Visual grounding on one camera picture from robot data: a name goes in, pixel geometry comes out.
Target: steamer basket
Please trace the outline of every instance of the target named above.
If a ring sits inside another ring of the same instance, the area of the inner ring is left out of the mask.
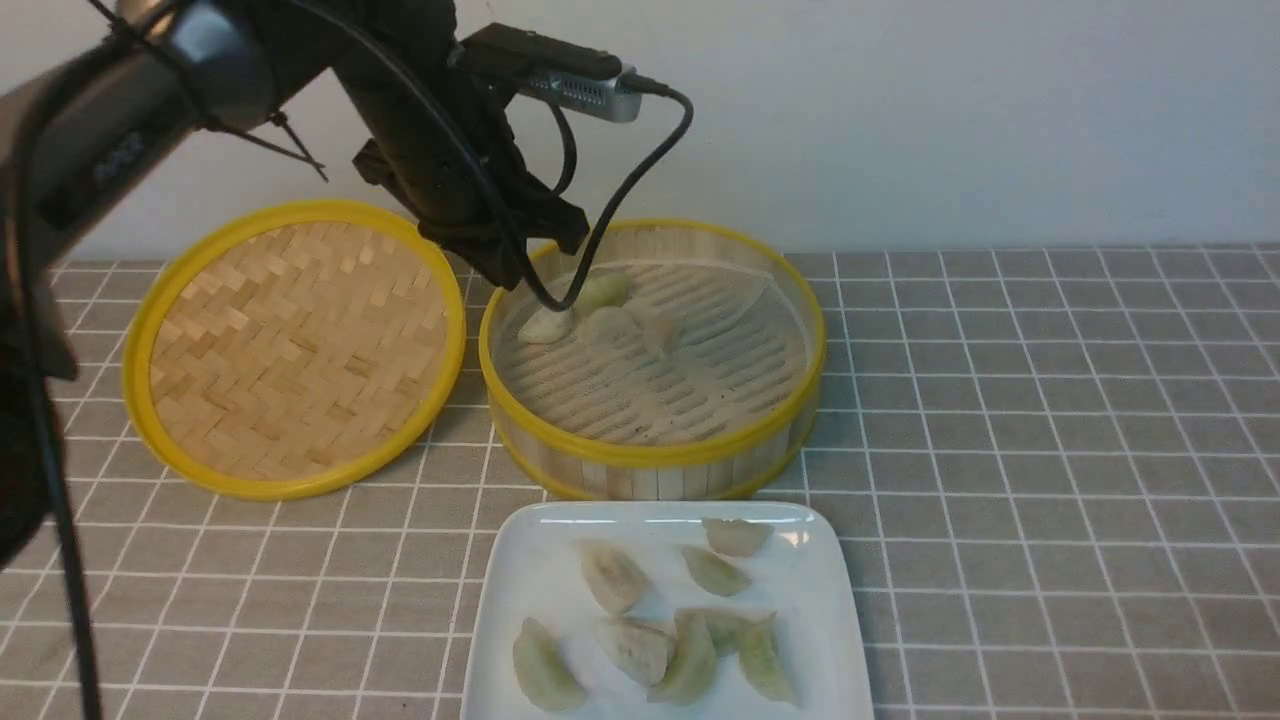
[[[577,261],[554,247],[534,256],[556,293]],[[480,365],[516,464],[577,500],[730,498],[768,484],[818,410],[826,328],[800,273],[749,237],[685,220],[614,223],[598,268],[631,277],[628,302],[680,320],[680,345],[663,360],[577,331],[525,345],[515,334],[536,300],[526,286],[495,292]]]
[[[462,366],[444,255],[348,201],[241,218],[152,287],[124,354],[138,434],[191,482],[244,500],[353,483],[415,439]]]

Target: white plate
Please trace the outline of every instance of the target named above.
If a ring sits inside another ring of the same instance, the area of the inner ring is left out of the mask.
[[[681,544],[705,547],[703,518],[772,523],[776,533],[759,555],[737,561],[753,587],[732,597],[707,593],[689,578]],[[749,616],[778,612],[778,646],[800,696],[800,708],[769,702],[742,678],[736,656],[721,661],[712,691],[690,707],[649,705],[644,688],[617,670],[596,647],[595,620],[604,611],[579,569],[576,543],[607,539],[653,579],[631,616],[673,630],[678,607],[730,607]],[[525,700],[511,664],[511,646],[525,618],[536,618],[561,641],[561,651],[586,688],[586,705],[547,714]],[[554,502],[513,514],[494,542],[471,662],[462,720],[692,719],[872,720],[863,638],[844,555],[824,518],[783,502]]]

